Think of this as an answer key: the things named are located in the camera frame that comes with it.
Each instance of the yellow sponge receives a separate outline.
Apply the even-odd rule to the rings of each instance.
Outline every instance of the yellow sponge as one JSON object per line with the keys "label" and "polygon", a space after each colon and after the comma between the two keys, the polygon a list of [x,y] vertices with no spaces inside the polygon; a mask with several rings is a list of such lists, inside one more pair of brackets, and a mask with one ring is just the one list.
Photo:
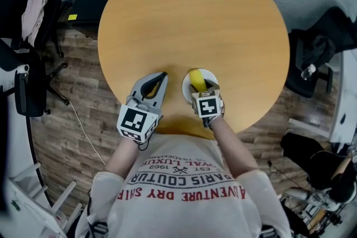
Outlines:
{"label": "yellow sponge", "polygon": [[190,81],[199,93],[207,91],[206,82],[200,70],[190,71]]}

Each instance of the cord on floor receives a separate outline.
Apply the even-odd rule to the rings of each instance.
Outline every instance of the cord on floor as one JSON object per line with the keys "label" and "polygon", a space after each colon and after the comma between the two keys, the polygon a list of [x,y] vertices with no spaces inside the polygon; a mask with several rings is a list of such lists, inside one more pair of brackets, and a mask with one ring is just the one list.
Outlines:
{"label": "cord on floor", "polygon": [[73,108],[73,110],[74,110],[74,113],[75,113],[75,115],[77,116],[78,122],[79,122],[80,126],[82,127],[82,130],[83,130],[84,135],[87,137],[87,139],[88,139],[89,143],[91,144],[93,150],[97,153],[98,157],[102,160],[103,164],[105,165],[105,163],[104,163],[102,157],[101,157],[100,154],[97,152],[97,150],[94,148],[94,146],[93,146],[91,140],[89,139],[87,133],[84,131],[82,122],[80,121],[80,119],[79,119],[79,117],[78,117],[78,114],[77,114],[77,111],[75,110],[75,108],[74,108],[72,102],[69,102],[69,103],[71,104],[71,106],[72,106],[72,108]]}

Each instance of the floor plank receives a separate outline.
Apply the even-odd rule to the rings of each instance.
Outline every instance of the floor plank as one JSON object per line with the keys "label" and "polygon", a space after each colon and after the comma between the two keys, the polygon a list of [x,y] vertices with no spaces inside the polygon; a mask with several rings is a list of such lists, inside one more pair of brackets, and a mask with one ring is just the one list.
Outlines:
{"label": "floor plank", "polygon": [[[52,81],[52,87],[67,96],[75,106],[83,126],[104,160],[108,160],[120,141],[116,123],[120,103],[111,92],[99,63],[97,41],[86,38],[75,30],[60,30],[60,46],[65,53],[64,61],[69,63]],[[47,64],[47,73],[63,60],[54,55],[51,42],[47,44],[46,55],[54,59]],[[302,169],[287,158],[282,158],[280,140],[291,126],[288,118],[312,122],[327,129],[332,121],[337,98],[338,83],[334,80],[332,93],[325,93],[326,83],[319,81],[311,99],[306,99],[284,88],[271,110],[256,124],[241,132],[239,137],[257,159],[277,193],[296,186],[275,169],[269,170],[267,161],[293,179],[302,187],[307,186]],[[31,119],[31,128],[36,156],[41,162],[41,173],[48,185],[53,201],[72,181],[77,186],[65,202],[62,210],[69,214],[78,202],[88,201],[87,192],[94,175],[103,169],[103,164],[83,134],[72,107],[48,94],[51,115]],[[310,132],[293,129],[318,140],[329,147],[326,138]]]}

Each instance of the white plate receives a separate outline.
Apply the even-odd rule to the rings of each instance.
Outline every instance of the white plate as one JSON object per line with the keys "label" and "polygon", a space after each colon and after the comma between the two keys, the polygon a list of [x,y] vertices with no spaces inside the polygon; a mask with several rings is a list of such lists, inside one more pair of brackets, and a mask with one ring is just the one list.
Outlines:
{"label": "white plate", "polygon": [[[218,84],[217,78],[214,76],[214,74],[212,74],[212,72],[207,71],[205,69],[198,69],[198,70],[201,71],[202,76],[205,80],[210,80],[210,81],[213,81],[214,83]],[[190,93],[190,88],[189,88],[190,84],[191,84],[190,74],[188,73],[182,82],[182,93],[184,94],[186,101],[188,101],[190,104],[192,104],[191,93]]]}

